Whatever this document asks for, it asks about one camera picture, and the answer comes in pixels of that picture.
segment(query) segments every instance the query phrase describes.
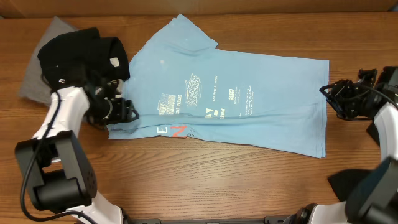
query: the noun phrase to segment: wooden table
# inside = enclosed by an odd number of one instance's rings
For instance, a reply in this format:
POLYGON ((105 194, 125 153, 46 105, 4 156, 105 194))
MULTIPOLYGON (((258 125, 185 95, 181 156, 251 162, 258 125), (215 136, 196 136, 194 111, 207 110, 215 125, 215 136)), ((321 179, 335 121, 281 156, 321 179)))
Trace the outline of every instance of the wooden table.
MULTIPOLYGON (((171 18, 65 20, 80 29, 96 26, 104 37, 119 37, 131 59, 171 18)), ((355 80, 360 68, 381 70, 398 64, 398 14, 393 12, 188 18, 215 39, 219 49, 329 59, 330 82, 355 80)), ((17 92, 50 22, 0 20, 0 223, 31 223, 19 208, 22 177, 14 147, 38 130, 47 108, 19 98, 17 92)), ((365 132, 368 125, 340 121, 328 107, 326 159, 197 139, 113 141, 107 140, 107 132, 85 124, 80 141, 99 191, 133 218, 261 218, 295 213, 312 202, 337 202, 329 175, 350 168, 373 169, 379 163, 379 148, 365 132)))

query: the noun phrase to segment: t-shirt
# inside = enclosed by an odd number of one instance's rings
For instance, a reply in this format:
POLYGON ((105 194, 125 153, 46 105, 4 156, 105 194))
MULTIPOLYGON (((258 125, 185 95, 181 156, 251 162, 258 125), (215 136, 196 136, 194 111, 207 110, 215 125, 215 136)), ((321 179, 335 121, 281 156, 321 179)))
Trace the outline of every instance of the t-shirt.
POLYGON ((190 136, 325 156, 328 60, 219 50, 179 15, 134 56, 124 97, 140 119, 112 139, 190 136))

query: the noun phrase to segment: t-shirt sleeve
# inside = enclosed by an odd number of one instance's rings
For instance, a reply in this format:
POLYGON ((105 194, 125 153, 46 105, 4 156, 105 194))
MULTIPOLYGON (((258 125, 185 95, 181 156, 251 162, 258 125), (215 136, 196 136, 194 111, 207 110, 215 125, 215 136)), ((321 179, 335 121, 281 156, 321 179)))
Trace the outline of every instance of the t-shirt sleeve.
POLYGON ((183 15, 173 20, 158 31, 147 45, 171 45, 192 52, 215 48, 218 43, 209 38, 199 27, 183 15))

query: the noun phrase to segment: gray cloth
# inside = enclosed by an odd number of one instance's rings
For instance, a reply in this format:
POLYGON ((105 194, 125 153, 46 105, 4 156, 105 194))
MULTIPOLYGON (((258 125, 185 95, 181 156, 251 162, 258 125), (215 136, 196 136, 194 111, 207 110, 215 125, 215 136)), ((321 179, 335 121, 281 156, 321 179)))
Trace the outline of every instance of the gray cloth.
POLYGON ((54 17, 30 58, 24 80, 19 89, 20 97, 26 97, 36 102, 44 103, 47 106, 51 104, 50 88, 43 83, 40 77, 42 74, 42 68, 40 67, 40 61, 37 58, 37 54, 39 53, 39 50, 53 38, 60 34, 66 34, 77 30, 78 29, 76 27, 73 27, 57 16, 54 17))

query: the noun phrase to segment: wood grain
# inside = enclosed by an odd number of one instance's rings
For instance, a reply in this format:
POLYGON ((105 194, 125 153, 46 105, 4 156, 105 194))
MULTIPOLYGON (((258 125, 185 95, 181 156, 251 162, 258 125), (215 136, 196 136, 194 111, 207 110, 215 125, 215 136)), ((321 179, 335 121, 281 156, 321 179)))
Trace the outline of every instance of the wood grain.
MULTIPOLYGON (((97 26, 102 36, 118 36, 131 59, 171 18, 66 21, 80 29, 97 26)), ((394 13, 188 18, 220 43, 219 49, 330 59, 331 82, 356 79, 360 68, 398 64, 398 14, 394 13)), ((0 20, 0 223, 32 223, 19 208, 21 174, 14 147, 32 137, 47 108, 18 98, 17 92, 30 55, 50 21, 0 20)), ((329 175, 350 168, 373 169, 379 163, 379 148, 365 132, 368 125, 340 121, 328 108, 325 159, 197 139, 108 140, 106 132, 85 124, 80 141, 95 169, 99 190, 133 218, 261 218, 295 213, 313 202, 337 202, 326 179, 329 175)))
POLYGON ((209 15, 290 12, 380 12, 396 0, 2 0, 20 12, 12 17, 209 15))
POLYGON ((25 17, 18 9, 15 7, 12 0, 0 0, 0 16, 6 18, 23 18, 25 17))

